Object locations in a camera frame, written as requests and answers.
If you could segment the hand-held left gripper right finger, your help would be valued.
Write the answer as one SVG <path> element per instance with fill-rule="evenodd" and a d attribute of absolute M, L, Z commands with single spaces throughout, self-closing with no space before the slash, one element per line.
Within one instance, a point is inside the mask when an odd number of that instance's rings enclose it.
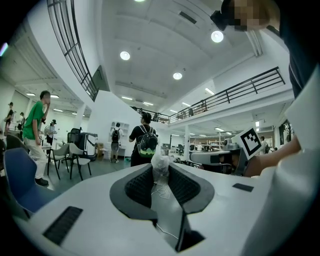
<path fill-rule="evenodd" d="M 181 256 L 239 256 L 261 213 L 274 175 L 265 169 L 259 177 L 226 175 L 178 164 L 179 168 L 207 180 L 215 193 L 207 207 L 189 214 L 191 228 L 205 240 L 180 252 Z"/>

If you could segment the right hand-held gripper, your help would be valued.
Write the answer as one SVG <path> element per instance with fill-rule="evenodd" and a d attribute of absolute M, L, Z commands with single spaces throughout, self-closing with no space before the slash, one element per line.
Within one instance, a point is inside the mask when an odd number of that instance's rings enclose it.
<path fill-rule="evenodd" d="M 189 158 L 210 172 L 243 176 L 249 161 L 261 149 L 262 143 L 253 127 L 224 141 L 222 149 L 211 152 L 192 152 Z"/>

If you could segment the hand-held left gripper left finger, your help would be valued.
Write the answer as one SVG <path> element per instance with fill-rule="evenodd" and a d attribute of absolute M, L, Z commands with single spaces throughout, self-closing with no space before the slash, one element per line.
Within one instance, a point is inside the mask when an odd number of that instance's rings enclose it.
<path fill-rule="evenodd" d="M 175 256 L 177 252 L 151 221 L 126 217 L 110 200 L 112 184 L 136 170 L 129 167 L 81 181 L 30 220 L 16 217 L 15 223 L 32 245 L 49 256 Z M 82 213 L 61 245 L 56 245 L 43 233 L 69 206 Z"/>

